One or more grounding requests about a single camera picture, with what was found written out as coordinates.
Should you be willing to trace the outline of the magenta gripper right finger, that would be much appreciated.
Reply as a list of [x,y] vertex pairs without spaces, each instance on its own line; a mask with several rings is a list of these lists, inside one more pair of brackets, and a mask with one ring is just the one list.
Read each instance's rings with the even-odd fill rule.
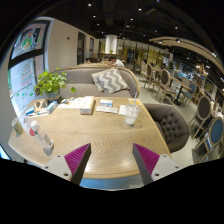
[[144,185],[180,170],[180,166],[169,155],[158,155],[136,143],[133,144],[132,153]]

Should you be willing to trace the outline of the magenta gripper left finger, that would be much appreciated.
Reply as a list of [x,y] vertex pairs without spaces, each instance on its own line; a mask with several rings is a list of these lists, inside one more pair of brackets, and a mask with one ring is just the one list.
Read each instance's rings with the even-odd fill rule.
[[76,185],[79,185],[90,155],[91,144],[88,143],[66,155],[54,156],[43,167],[43,169]]

